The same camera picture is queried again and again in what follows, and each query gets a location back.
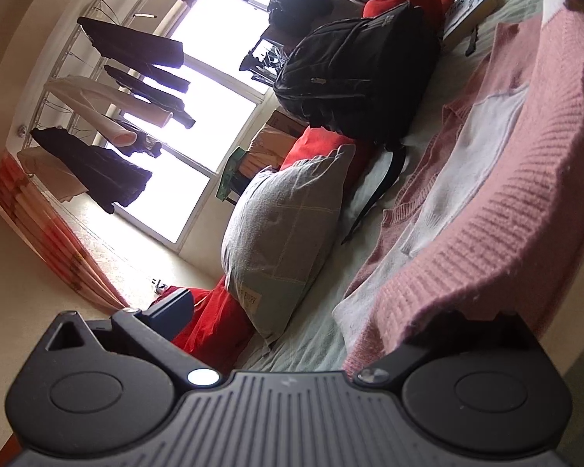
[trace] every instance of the backpack strap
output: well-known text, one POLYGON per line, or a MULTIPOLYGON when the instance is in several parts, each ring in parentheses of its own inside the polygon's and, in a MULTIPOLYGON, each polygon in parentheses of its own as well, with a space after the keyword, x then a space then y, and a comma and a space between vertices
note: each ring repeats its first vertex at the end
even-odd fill
POLYGON ((389 190, 389 188, 391 188, 392 185, 396 182, 398 176, 402 172, 402 167, 405 164, 405 158, 406 149, 403 145, 399 145, 398 147, 396 147, 396 149, 392 151, 392 161, 389 164, 389 168, 387 169, 387 172, 385 173, 383 180, 374 190, 374 193, 372 194, 368 202, 366 202, 364 208, 357 216, 357 219, 355 219, 355 222, 352 224, 350 231, 348 232, 346 237, 344 237, 342 244, 346 244, 352 238, 352 232, 355 231, 355 228, 361 222, 364 216, 368 214, 368 211, 372 208, 372 206, 376 204, 380 197, 382 197, 386 193, 386 191, 389 190))

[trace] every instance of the mattress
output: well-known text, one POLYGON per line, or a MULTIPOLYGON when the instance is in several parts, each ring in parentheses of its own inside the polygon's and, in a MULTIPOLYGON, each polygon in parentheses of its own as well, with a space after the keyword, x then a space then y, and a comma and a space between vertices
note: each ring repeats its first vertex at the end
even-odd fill
MULTIPOLYGON (((349 243, 336 243, 315 282, 294 312, 287 330, 270 348, 254 336, 240 355, 237 367, 259 371, 320 371, 340 368, 346 347, 331 316, 359 268, 374 249, 382 211, 391 207, 397 191, 419 162, 429 140, 441 128, 442 107, 458 96, 480 60, 491 50, 498 22, 519 22, 542 10, 542 0, 499 0, 500 8, 478 31, 477 49, 469 57, 468 40, 440 57, 424 100, 403 143, 407 147, 405 169, 396 184, 368 213, 349 243)), ((338 232, 344 235, 357 213, 383 177, 389 155, 380 154, 362 179, 352 199, 344 206, 338 232)))

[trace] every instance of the window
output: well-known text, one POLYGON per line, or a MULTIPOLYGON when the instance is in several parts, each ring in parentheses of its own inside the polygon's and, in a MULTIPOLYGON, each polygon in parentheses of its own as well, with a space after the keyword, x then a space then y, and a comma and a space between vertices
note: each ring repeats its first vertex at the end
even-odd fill
POLYGON ((268 27, 264 10, 268 2, 197 0, 170 34, 184 44, 185 66, 168 70, 190 81, 188 93, 181 95, 149 78, 144 81, 182 98, 196 121, 193 128, 185 129, 175 120, 159 128, 124 114, 160 140, 163 151, 156 159, 138 153, 129 158, 153 176, 135 202, 117 211, 173 249, 181 247, 193 219, 218 185, 227 156, 268 97, 268 86, 252 80, 251 73, 238 71, 268 27))

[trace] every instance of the curtain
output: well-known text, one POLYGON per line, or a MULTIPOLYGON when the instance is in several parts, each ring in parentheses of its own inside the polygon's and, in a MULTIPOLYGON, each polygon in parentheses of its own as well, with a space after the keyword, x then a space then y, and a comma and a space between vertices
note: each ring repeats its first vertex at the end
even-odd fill
POLYGON ((106 310, 128 306, 72 229, 8 152, 0 163, 0 207, 47 266, 72 290, 106 310))

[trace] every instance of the black backpack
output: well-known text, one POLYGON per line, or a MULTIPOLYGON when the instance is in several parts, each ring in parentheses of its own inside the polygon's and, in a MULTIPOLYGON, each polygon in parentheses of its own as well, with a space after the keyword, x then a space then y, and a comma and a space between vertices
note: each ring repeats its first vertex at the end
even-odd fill
POLYGON ((404 137, 433 73, 440 43, 424 10, 405 2, 374 18, 335 21, 306 36, 274 83, 291 114, 392 152, 385 177, 355 220, 396 182, 406 152, 404 137))

